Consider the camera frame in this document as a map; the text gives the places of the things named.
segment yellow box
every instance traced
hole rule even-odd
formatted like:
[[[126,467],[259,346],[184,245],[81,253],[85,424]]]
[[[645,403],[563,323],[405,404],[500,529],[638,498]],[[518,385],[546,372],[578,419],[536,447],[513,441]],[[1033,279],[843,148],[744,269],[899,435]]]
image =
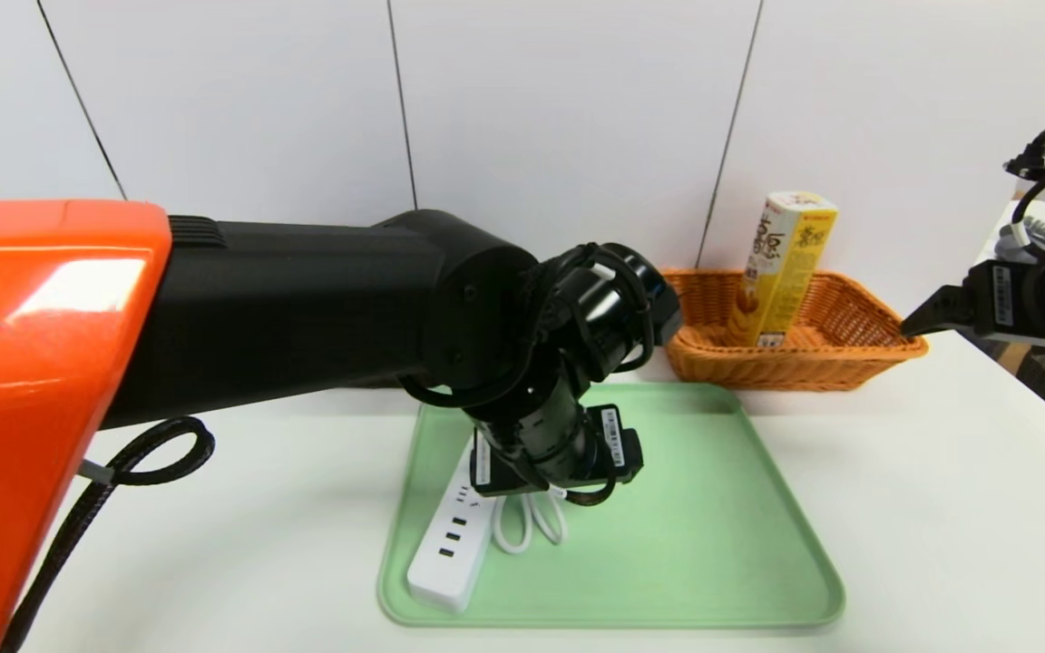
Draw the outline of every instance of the yellow box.
[[[837,207],[813,193],[768,193],[752,253],[728,321],[728,347],[780,347],[837,219]]]

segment green tray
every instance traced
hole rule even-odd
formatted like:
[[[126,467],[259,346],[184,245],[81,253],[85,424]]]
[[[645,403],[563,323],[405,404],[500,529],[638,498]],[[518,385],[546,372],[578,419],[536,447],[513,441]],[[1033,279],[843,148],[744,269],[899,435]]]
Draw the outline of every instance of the green tray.
[[[407,627],[734,629],[813,627],[841,614],[844,587],[737,397],[709,384],[602,384],[635,427],[646,467],[606,504],[564,504],[568,537],[535,533],[521,555],[490,544],[470,606],[411,598],[407,569],[470,437],[457,410],[426,406],[377,594]],[[507,506],[506,536],[521,531]]]

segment barcode sticker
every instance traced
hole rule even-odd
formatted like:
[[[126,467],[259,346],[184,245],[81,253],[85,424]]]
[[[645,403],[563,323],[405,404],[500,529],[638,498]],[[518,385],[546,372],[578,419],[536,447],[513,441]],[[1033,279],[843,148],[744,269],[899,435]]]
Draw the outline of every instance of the barcode sticker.
[[[1011,294],[1011,269],[994,266],[994,322],[1004,327],[1015,326],[1015,305]]]
[[[756,340],[756,347],[780,347],[785,343],[785,334],[776,332],[761,333]]]
[[[486,445],[482,430],[479,430],[473,438],[473,484],[477,486],[490,484],[490,446]]]
[[[605,409],[601,413],[602,437],[610,447],[610,459],[614,460],[616,467],[623,467],[623,441],[619,437],[619,413],[614,409]]]

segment white table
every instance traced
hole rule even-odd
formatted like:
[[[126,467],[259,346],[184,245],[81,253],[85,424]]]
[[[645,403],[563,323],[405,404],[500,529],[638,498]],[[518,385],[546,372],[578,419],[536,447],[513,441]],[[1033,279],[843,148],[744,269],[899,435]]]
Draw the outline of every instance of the white table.
[[[844,580],[830,627],[397,627],[376,579],[417,405],[398,390],[333,390],[204,415],[214,458],[178,484],[113,495],[24,650],[1045,650],[1045,403],[958,335],[931,344],[854,393],[741,394]],[[663,356],[634,375],[673,379]],[[99,434],[92,459],[136,433]]]

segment white power strip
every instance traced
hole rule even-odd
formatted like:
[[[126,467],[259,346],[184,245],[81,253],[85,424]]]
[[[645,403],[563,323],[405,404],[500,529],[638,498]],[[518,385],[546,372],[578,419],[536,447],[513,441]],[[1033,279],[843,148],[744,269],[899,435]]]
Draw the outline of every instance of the white power strip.
[[[422,544],[410,562],[410,594],[421,603],[464,612],[490,544],[491,516],[497,497],[485,497],[470,483],[470,450],[462,450],[457,469],[429,521]]]

